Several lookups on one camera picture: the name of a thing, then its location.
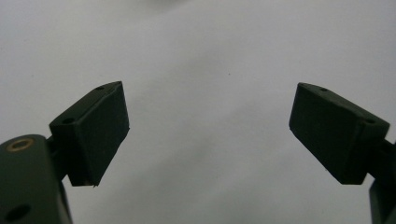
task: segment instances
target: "brass insert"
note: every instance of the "brass insert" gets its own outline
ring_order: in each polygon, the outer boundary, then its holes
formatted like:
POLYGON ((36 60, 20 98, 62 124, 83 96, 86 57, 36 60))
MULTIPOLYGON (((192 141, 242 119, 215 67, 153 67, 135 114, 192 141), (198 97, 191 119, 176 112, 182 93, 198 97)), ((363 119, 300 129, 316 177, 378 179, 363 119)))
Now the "brass insert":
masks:
POLYGON ((22 138, 16 140, 7 146, 7 151, 17 152, 17 151, 25 150, 26 148, 30 147, 34 142, 35 140, 33 138, 22 138))

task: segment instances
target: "dark green plastic part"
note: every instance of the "dark green plastic part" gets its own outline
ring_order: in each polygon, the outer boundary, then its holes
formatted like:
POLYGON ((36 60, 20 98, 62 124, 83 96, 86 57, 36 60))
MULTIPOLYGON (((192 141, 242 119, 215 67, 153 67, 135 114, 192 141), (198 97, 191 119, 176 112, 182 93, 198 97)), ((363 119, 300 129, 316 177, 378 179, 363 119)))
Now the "dark green plastic part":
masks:
POLYGON ((72 185, 99 185, 129 131, 122 83, 90 91, 49 127, 54 146, 65 151, 72 185))
POLYGON ((0 223, 72 223, 45 137, 30 134, 2 144, 0 179, 0 223))
POLYGON ((332 91, 300 83, 290 129, 341 184, 359 185, 389 124, 332 91))
POLYGON ((370 205, 373 224, 396 223, 396 194, 375 181, 370 187, 370 205))

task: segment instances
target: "screw hole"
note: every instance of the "screw hole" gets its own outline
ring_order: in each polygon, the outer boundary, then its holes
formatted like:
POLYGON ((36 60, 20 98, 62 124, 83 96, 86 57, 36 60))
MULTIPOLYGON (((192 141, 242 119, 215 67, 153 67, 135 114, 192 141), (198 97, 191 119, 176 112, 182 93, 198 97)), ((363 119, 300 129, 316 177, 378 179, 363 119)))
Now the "screw hole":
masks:
POLYGON ((74 121, 75 121, 75 119, 72 119, 72 118, 64 119, 63 124, 73 123, 74 121))
POLYGON ((373 120, 373 119, 367 119, 366 122, 367 122, 367 123, 374 124, 374 123, 375 123, 375 120, 373 120))
POLYGON ((23 138, 23 139, 17 140, 15 142, 9 144, 7 146, 7 150, 9 152, 21 151, 21 150, 24 150, 24 149, 30 147, 34 141, 35 140, 33 138, 23 138))
POLYGON ((26 217, 29 214, 31 207, 29 204, 21 204, 9 211, 6 215, 7 222, 14 222, 26 217))

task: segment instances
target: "white background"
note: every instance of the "white background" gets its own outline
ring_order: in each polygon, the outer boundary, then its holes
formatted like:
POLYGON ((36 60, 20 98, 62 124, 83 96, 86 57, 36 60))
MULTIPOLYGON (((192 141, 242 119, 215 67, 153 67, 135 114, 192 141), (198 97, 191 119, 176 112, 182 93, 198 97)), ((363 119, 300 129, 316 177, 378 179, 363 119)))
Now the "white background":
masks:
MULTIPOLYGON (((288 122, 298 82, 396 124, 395 1, 2 0, 0 140, 121 80, 131 131, 77 224, 371 223, 288 122)), ((387 139, 394 142, 391 128, 387 139)))

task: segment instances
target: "white surface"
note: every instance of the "white surface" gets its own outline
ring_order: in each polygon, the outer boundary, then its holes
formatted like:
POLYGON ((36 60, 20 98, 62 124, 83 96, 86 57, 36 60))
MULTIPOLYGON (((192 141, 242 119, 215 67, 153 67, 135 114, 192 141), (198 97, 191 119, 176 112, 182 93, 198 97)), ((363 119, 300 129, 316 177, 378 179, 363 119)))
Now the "white surface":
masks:
POLYGON ((98 188, 64 184, 77 224, 371 223, 294 138, 298 82, 396 132, 394 1, 0 2, 0 139, 39 133, 122 80, 131 131, 98 188))

